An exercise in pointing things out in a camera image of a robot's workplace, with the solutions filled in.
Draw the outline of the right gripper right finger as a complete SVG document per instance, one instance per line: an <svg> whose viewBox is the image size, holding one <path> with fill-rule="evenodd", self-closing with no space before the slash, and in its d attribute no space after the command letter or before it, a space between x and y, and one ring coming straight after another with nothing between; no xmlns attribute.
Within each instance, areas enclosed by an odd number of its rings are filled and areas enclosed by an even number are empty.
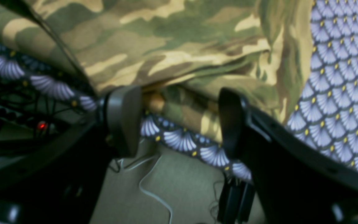
<svg viewBox="0 0 358 224"><path fill-rule="evenodd" d="M269 224L358 224L358 172L329 159L230 88L219 93L225 153L243 162Z"/></svg>

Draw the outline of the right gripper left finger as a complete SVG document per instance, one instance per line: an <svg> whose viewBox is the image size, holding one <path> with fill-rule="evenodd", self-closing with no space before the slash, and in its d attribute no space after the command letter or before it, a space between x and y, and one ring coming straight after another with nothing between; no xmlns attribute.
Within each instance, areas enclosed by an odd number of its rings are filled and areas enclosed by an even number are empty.
<svg viewBox="0 0 358 224"><path fill-rule="evenodd" d="M113 158L135 157L141 88L123 86L65 132L0 142L0 224L88 224Z"/></svg>

